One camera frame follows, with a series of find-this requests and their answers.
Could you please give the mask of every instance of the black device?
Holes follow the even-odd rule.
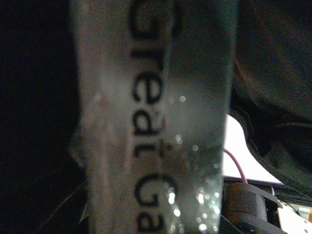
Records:
[[[224,216],[244,233],[285,234],[280,229],[277,198],[256,186],[232,184],[223,204]]]

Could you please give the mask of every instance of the red cable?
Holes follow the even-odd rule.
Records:
[[[246,179],[246,177],[245,177],[245,175],[244,175],[244,172],[243,172],[242,168],[240,167],[238,161],[237,161],[236,158],[234,157],[234,155],[232,155],[232,153],[231,153],[230,151],[226,150],[226,149],[223,149],[223,151],[224,151],[227,155],[229,155],[229,156],[231,157],[231,159],[234,161],[236,167],[238,168],[238,171],[239,171],[239,173],[240,173],[240,176],[242,177],[243,183],[248,184],[248,181],[247,181],[247,179]]]

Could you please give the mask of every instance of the pink wire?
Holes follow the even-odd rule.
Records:
[[[226,149],[223,149],[223,151],[224,151],[227,155],[229,155],[229,156],[231,157],[231,159],[234,161],[236,167],[238,168],[238,171],[239,171],[239,173],[240,173],[240,176],[242,177],[243,183],[248,184],[248,181],[247,181],[247,179],[246,179],[246,177],[245,177],[245,175],[244,175],[244,172],[243,172],[242,168],[240,167],[238,161],[237,161],[236,158],[234,157],[234,155],[232,155],[232,153],[231,153],[230,151],[226,150]]]

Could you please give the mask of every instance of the white surface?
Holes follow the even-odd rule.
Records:
[[[231,116],[227,116],[224,148],[235,156],[247,179],[281,183],[251,155],[246,145],[242,127]],[[241,176],[233,160],[226,153],[223,155],[223,174],[225,176],[240,178]]]
[[[283,205],[278,208],[278,217],[281,229],[288,234],[311,234],[312,223],[297,215],[290,207]]]

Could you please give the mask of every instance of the black plastic object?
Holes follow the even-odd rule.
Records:
[[[224,216],[241,231],[284,234],[277,216],[277,198],[251,184],[235,183],[224,200]]]

